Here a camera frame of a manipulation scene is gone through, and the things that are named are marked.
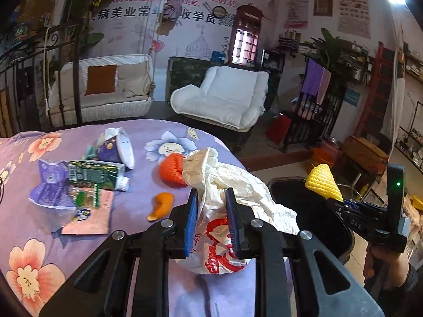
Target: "human hand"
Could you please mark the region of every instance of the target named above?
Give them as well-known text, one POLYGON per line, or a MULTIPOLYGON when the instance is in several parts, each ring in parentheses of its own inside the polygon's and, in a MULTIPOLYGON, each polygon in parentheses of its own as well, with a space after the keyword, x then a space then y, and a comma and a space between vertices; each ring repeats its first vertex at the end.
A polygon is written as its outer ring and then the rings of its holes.
POLYGON ((408 276, 408 259, 406 254, 397 253, 388 248, 371 245, 367 246, 366 260, 364 263, 363 275, 366 279, 374 276, 374 259, 380 259, 390 265, 388 277, 384 284, 384 289, 389 290, 395 287, 400 287, 408 276))

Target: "beige cushion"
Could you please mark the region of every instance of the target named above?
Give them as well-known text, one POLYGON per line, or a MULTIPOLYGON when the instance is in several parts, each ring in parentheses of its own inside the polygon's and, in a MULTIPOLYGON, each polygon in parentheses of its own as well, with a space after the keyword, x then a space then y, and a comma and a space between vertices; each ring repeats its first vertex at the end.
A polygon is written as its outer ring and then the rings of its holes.
MULTIPOLYGON (((94 106, 107 105, 110 103, 140 101, 140 100, 148 100, 148 99, 149 97, 147 95, 126 98, 123 96, 123 92, 114 92, 114 93, 80 95, 80 104, 81 104, 81 108, 85 109, 85 108, 94 107, 94 106)), ((64 106, 63 107, 64 112, 75 110, 75 100, 73 99, 73 97, 65 100, 63 102, 63 106, 64 106)), ((59 112, 60 110, 58 105, 50 110, 51 114, 55 114, 59 112)))
POLYGON ((148 95, 151 85, 151 79, 150 75, 147 73, 135 79, 122 79, 119 81, 119 84, 123 86, 124 97, 148 95))
POLYGON ((118 85, 116 90, 124 91, 124 96, 148 95, 151 85, 148 62, 118 65, 118 85))
POLYGON ((118 79, 137 78, 146 74, 149 70, 149 63, 120 64, 118 65, 118 79))
MULTIPOLYGON (((58 72, 54 72, 54 78, 56 79, 53 87, 59 84, 58 72)), ((60 73, 60 91, 62 93, 62 101, 65 101, 73 97, 73 68, 69 68, 60 73)), ((79 92, 83 94, 85 92, 84 78, 82 77, 82 67, 79 67, 79 92)))

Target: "purple bedsheet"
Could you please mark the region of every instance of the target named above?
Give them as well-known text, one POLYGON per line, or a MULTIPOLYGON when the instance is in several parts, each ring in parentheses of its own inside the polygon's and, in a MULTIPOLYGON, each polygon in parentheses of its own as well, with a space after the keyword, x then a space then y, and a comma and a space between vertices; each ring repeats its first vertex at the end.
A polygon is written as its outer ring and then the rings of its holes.
MULTIPOLYGON (((0 204, 0 270, 23 305, 33 316, 73 271, 107 237, 61 235, 43 230, 31 213, 28 195, 40 183, 37 159, 57 162, 80 159, 105 128, 123 127, 135 155, 135 169, 127 172, 128 192, 116 192, 109 232, 128 234, 146 230, 146 217, 160 192, 175 195, 176 204, 187 201, 190 189, 171 188, 160 181, 158 163, 177 149, 191 152, 214 147, 219 161, 242 167, 214 136, 163 120, 140 119, 107 125, 89 125, 55 134, 24 132, 0 138, 0 176, 5 181, 0 204)), ((172 317, 253 316, 255 297, 254 260, 237 273, 198 275, 174 260, 169 264, 169 310, 172 317)))

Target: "pink flower print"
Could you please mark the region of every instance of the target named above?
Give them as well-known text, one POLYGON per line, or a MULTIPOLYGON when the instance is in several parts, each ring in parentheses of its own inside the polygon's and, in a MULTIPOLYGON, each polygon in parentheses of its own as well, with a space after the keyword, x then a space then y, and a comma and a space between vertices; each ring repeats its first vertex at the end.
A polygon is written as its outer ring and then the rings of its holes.
POLYGON ((32 154, 29 161, 36 161, 37 159, 40 159, 46 151, 53 151, 54 149, 57 149, 59 144, 62 142, 62 138, 60 138, 61 135, 63 135, 63 132, 49 133, 32 142, 28 148, 28 152, 32 154))
POLYGON ((6 273, 6 280, 34 317, 65 282, 58 266, 52 263, 42 266, 45 254, 46 245, 35 238, 27 241, 23 250, 16 246, 9 254, 11 271, 6 273))

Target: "black trash bin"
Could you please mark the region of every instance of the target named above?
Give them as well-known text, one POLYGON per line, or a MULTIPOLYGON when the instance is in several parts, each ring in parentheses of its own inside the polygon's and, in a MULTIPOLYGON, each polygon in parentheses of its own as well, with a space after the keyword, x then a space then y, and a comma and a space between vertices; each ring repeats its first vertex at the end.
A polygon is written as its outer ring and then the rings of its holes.
POLYGON ((341 262, 354 248, 354 234, 330 210, 325 199, 305 187, 304 178, 278 178, 268 184, 274 202, 297 212, 300 230, 310 230, 341 262))

